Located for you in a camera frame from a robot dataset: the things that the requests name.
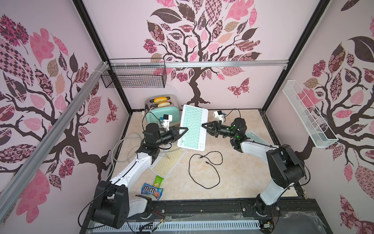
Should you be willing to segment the yellow wireless keyboard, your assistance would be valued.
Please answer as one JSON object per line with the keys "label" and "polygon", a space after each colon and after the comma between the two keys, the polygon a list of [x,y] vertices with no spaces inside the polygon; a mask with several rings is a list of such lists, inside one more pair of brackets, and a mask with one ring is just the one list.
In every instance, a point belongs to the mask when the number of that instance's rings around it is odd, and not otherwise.
{"label": "yellow wireless keyboard", "polygon": [[177,145],[173,145],[168,150],[161,150],[150,169],[158,176],[167,178],[187,151],[187,149],[180,148]]}

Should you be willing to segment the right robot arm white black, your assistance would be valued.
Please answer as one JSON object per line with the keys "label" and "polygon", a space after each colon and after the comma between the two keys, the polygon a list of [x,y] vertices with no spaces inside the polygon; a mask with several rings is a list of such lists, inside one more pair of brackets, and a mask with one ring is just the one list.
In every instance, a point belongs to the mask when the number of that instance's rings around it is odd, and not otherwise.
{"label": "right robot arm white black", "polygon": [[236,118],[230,126],[221,121],[202,124],[211,136],[228,137],[232,148],[240,153],[257,156],[268,164],[271,181],[256,197],[254,210],[266,217],[286,190],[306,176],[304,162],[295,154],[291,146],[260,143],[246,135],[247,126],[243,118]]}

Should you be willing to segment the green wireless keyboard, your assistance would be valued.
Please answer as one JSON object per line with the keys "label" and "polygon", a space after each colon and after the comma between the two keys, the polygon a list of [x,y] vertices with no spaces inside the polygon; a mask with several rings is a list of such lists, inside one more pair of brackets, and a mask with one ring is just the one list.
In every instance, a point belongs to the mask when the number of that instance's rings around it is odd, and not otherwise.
{"label": "green wireless keyboard", "polygon": [[206,145],[206,129],[202,124],[208,121],[208,110],[191,105],[184,105],[180,134],[177,146],[189,150],[204,151]]}

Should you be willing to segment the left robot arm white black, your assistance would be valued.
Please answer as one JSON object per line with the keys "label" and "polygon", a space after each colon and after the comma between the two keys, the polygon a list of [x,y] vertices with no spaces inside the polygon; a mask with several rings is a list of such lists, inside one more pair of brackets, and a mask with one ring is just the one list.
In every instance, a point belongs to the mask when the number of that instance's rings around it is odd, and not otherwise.
{"label": "left robot arm white black", "polygon": [[155,162],[160,146],[176,142],[188,131],[187,127],[175,126],[166,131],[156,123],[148,124],[133,161],[117,176],[97,185],[90,220],[119,229],[134,215],[149,217],[152,213],[151,198],[140,195],[130,200],[130,190],[143,172]]}

